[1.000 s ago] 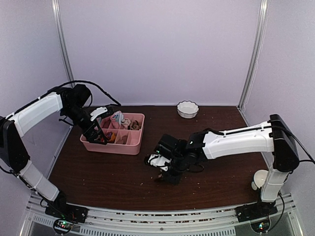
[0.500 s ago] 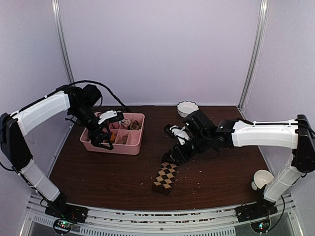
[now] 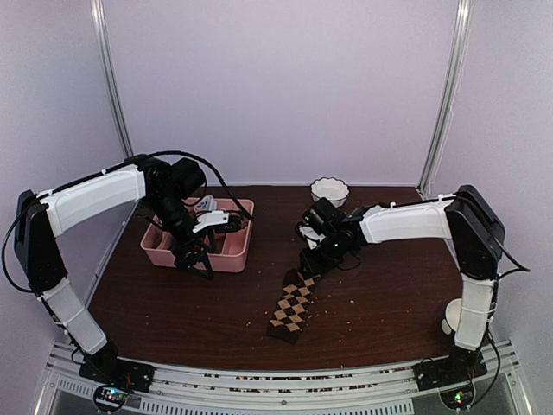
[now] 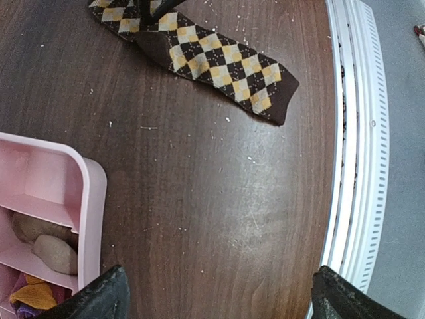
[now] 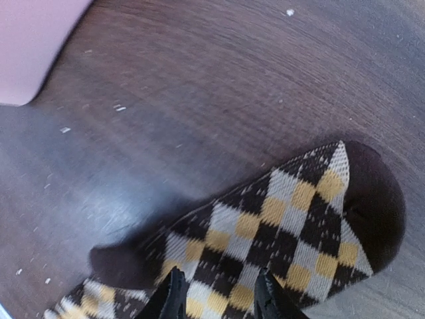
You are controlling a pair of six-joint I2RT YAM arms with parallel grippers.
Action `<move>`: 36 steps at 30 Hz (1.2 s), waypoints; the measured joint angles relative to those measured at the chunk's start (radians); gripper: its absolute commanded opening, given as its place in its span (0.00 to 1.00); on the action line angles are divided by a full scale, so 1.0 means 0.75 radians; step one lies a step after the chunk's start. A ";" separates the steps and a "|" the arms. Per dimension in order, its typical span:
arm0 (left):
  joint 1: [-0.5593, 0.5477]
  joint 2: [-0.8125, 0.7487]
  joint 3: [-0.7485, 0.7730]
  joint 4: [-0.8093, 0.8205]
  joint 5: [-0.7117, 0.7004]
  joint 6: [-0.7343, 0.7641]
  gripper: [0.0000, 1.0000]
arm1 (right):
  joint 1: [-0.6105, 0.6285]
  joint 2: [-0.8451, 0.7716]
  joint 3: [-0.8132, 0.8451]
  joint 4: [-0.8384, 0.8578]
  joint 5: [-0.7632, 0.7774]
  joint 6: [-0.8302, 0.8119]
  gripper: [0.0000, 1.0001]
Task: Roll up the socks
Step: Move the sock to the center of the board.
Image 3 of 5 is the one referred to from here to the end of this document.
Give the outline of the brown argyle patterned sock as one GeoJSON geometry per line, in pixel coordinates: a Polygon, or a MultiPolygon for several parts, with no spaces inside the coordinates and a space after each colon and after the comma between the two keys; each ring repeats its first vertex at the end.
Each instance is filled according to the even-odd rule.
{"type": "Polygon", "coordinates": [[[282,293],[268,321],[266,335],[296,344],[308,320],[308,309],[320,274],[288,270],[283,279],[282,293]]]}

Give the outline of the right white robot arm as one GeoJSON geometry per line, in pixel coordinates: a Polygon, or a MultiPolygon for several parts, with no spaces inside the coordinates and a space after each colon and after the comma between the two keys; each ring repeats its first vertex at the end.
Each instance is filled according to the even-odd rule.
{"type": "Polygon", "coordinates": [[[321,246],[301,254],[311,280],[304,326],[279,367],[318,370],[446,354],[442,310],[503,258],[505,232],[476,190],[453,200],[333,211],[321,246]]]}

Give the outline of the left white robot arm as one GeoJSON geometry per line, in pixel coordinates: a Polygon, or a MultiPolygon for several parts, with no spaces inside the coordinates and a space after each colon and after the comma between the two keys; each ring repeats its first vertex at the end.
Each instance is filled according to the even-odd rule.
{"type": "Polygon", "coordinates": [[[172,237],[170,252],[176,268],[204,279],[214,276],[209,255],[216,247],[215,235],[236,233],[253,220],[205,158],[182,150],[162,150],[126,158],[57,188],[22,192],[1,247],[5,252],[7,245],[13,246],[27,279],[26,286],[16,284],[15,289],[42,303],[83,354],[82,368],[106,384],[126,379],[124,364],[114,342],[74,291],[70,273],[76,264],[65,261],[75,260],[92,247],[95,218],[139,203],[153,212],[156,225],[172,237]],[[193,211],[188,197],[207,184],[204,168],[214,173],[233,210],[193,211]]]}

